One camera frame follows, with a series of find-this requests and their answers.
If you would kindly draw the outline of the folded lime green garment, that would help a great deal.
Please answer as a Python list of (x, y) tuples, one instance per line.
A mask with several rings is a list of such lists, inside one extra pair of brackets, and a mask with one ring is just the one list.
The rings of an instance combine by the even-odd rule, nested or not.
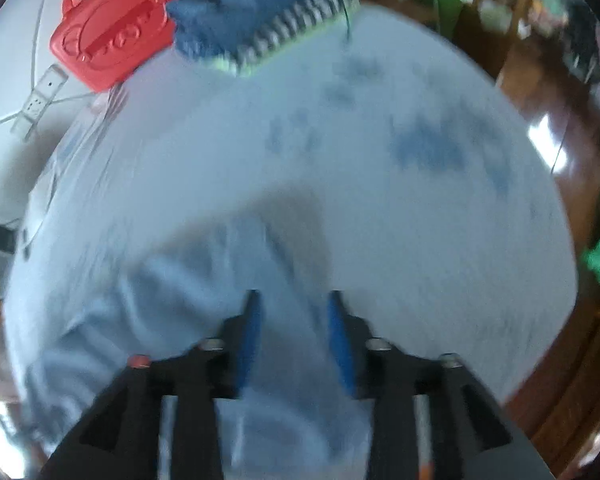
[(331, 29), (338, 29), (341, 45), (349, 47), (352, 44), (354, 17), (360, 9), (359, 4), (357, 6), (345, 6), (330, 18), (298, 30), (298, 32), (289, 34), (285, 38), (275, 30), (270, 32), (266, 38), (257, 35), (250, 44), (240, 46), (235, 55), (223, 54), (216, 58), (210, 58), (210, 60), (204, 61), (204, 66), (230, 76), (247, 77), (258, 67), (274, 58), (275, 55), (286, 53), (293, 47), (302, 44), (303, 41), (322, 32), (329, 32)]

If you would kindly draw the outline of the light blue corduroy pants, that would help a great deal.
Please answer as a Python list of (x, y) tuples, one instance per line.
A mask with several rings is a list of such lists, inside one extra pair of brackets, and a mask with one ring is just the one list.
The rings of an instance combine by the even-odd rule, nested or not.
[(329, 349), (330, 255), (313, 214), (240, 214), (145, 258), (101, 292), (24, 376), (33, 432), (61, 439), (131, 356), (200, 347), (232, 358), (238, 396), (218, 404), (232, 479), (359, 479), (370, 410)]

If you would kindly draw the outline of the red zippered storage case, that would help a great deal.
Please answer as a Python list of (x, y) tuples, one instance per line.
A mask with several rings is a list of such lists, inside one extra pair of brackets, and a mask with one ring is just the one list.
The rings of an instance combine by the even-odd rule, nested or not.
[(172, 0), (62, 0), (50, 50), (94, 92), (110, 89), (173, 41)]

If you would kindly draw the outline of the white striped bed sheet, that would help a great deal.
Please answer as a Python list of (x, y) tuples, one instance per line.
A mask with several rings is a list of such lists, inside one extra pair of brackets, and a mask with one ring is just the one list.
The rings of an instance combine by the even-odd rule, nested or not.
[(576, 301), (564, 207), (528, 124), (477, 66), (363, 6), (234, 77), (167, 50), (79, 112), (29, 197), (4, 302), (46, 452), (133, 354), (177, 356), (263, 300), (236, 479), (359, 479), (327, 297), (404, 351), (458, 354), (505, 400)]

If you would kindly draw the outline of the folded checkered garment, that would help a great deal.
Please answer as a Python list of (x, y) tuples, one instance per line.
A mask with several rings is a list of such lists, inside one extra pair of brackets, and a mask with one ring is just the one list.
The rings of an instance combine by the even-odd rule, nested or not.
[(283, 10), (281, 14), (276, 15), (268, 24), (263, 25), (249, 39), (242, 42), (236, 52), (231, 55), (235, 55), (240, 46), (250, 44), (257, 35), (266, 38), (270, 32), (275, 30), (285, 38), (289, 34), (330, 18), (345, 6), (357, 6), (358, 4), (360, 4), (360, 0), (298, 0)]

